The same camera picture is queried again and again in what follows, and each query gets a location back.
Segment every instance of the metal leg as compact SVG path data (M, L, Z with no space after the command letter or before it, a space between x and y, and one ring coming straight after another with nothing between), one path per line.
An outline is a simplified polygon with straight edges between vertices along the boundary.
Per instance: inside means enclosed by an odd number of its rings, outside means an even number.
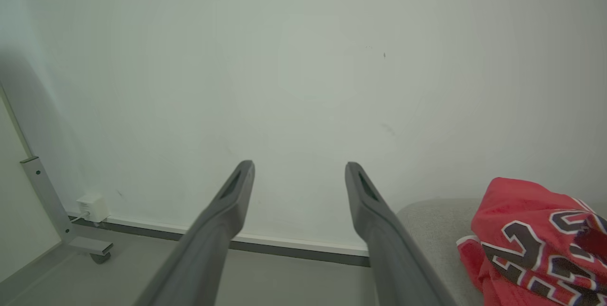
M48 214L55 230L61 237L61 241L76 250L88 252L96 263L104 263L109 260L109 250L113 247L112 242L87 239L77 236L74 226L70 222L48 175L39 157L31 157L21 162L34 191Z

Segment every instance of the white electrical box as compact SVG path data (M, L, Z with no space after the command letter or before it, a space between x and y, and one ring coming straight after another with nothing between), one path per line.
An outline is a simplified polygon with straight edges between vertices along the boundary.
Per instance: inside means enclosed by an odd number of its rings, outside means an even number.
M88 194L78 198L76 202L78 202L80 213L89 213L84 217L85 220L99 223L110 215L108 205L101 195Z

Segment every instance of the dark baseboard strip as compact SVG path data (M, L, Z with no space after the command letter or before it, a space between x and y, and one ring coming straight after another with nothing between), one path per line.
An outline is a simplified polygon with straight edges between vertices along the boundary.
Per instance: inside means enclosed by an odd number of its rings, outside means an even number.
M112 224L101 222L96 226L93 222L79 219L74 224L91 226L93 228L111 230L116 232L123 232L124 234L139 235L154 237L157 239L179 241L182 238L182 234L176 234L175 232L150 230L144 228L137 228L135 226ZM271 246L271 245L260 245L255 243L246 243L239 241L230 242L230 249L244 250L250 252L260 252L261 254L270 254L278 256L288 256L289 258L298 258L306 260L316 260L325 262L341 263L342 265L352 265L361 267L371 267L369 258L365 256L345 255L345 254L334 254L332 252L314 251L314 250L302 250L285 248L282 246Z

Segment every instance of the white cable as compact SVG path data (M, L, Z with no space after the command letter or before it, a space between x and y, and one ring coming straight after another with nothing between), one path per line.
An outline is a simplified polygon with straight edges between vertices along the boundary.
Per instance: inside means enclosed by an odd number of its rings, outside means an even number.
M83 218L83 217L87 217L88 215L89 215L89 212L88 212L88 211L86 211L86 212L85 212L85 213L83 213L82 215L80 215L80 216L76 217L75 219L73 219L71 222L73 223L73 222L75 222L75 221L77 221L77 220L79 220L79 219L81 219L81 218Z

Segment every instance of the white baseboard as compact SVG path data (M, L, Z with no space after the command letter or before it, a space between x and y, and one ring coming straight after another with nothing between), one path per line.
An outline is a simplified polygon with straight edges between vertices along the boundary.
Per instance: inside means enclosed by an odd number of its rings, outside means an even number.
M78 217L79 213L67 212L72 217ZM127 226L134 226L135 228L143 228L150 230L158 230L165 232L173 232L176 234L185 234L188 231L189 226L173 225L165 223L156 223L141 221L135 219L127 219L124 217L110 216L106 219L106 222L112 224L121 224ZM282 237L270 237L253 234L243 234L242 232L234 237L233 241L253 243L258 245L271 245L271 246L282 246L284 248L302 249L302 250L314 250L323 252L332 252L334 254L354 255L354 256L369 256L369 251L366 246L353 246L353 245L342 245L338 243L328 242L316 242L316 241L304 241L296 239L284 239Z

